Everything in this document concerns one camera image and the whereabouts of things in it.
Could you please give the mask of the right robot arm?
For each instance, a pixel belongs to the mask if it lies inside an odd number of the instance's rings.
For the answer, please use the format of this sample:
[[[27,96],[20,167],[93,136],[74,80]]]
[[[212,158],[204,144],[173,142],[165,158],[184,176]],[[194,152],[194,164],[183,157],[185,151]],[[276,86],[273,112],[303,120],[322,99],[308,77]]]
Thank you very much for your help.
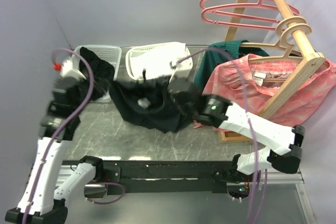
[[[202,94],[196,85],[177,78],[167,91],[178,109],[188,118],[219,130],[228,130],[250,138],[264,148],[250,154],[237,154],[230,167],[214,177],[229,183],[241,183],[260,170],[273,168],[284,174],[298,172],[305,129],[276,124],[240,107],[237,103],[214,94]]]

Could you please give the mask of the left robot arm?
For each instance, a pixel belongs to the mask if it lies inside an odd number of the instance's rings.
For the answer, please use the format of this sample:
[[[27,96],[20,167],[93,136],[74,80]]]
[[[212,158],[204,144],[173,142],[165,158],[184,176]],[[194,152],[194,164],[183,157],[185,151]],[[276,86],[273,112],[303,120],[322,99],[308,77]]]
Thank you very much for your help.
[[[79,114],[89,102],[94,79],[89,78],[88,91],[80,100],[79,80],[61,78],[53,88],[53,99],[39,128],[37,153],[24,195],[17,207],[7,211],[9,223],[65,223],[71,199],[83,195],[85,185],[105,181],[103,160],[85,156],[74,172],[56,186],[64,155],[79,126]]]

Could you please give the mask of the pink hanger front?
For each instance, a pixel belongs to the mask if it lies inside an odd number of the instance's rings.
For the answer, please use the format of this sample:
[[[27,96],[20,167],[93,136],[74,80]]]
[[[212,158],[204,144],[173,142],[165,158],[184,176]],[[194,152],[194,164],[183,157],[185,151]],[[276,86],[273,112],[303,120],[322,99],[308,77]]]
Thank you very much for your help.
[[[243,13],[236,13],[236,12],[228,12],[227,11],[228,9],[246,9],[246,8],[279,11],[279,9],[276,5],[265,4],[265,2],[274,3],[275,2],[274,0],[256,0],[254,3],[235,2],[235,3],[231,3],[231,4],[223,4],[223,5],[206,7],[205,3],[208,2],[208,1],[211,1],[211,0],[200,0],[199,6],[202,10],[202,12],[201,12],[202,20],[206,23],[209,23],[209,24],[223,25],[223,26],[236,27],[236,28],[275,30],[275,27],[273,27],[273,26],[242,24],[242,23],[238,23],[238,22],[234,22],[234,21],[224,22],[224,21],[211,20],[211,19],[208,19],[206,17],[207,14],[221,15],[221,16],[227,16],[227,17],[238,18],[238,19],[248,19],[248,20],[254,20],[254,21],[263,22],[263,23],[270,23],[270,24],[278,24],[279,23],[279,21],[276,20],[276,19],[260,17],[260,16],[253,16],[253,15],[246,15],[246,14],[243,14]]]

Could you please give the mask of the dark navy shorts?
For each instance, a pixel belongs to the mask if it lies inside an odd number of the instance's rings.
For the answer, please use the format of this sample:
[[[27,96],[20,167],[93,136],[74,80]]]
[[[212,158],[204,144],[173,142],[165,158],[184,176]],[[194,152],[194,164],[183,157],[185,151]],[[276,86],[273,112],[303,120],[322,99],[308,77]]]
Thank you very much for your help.
[[[157,129],[163,133],[178,132],[191,124],[168,93],[169,77],[147,80],[144,83],[114,80],[115,68],[86,47],[79,48],[94,75],[90,100],[96,102],[108,95],[121,117],[136,126]]]

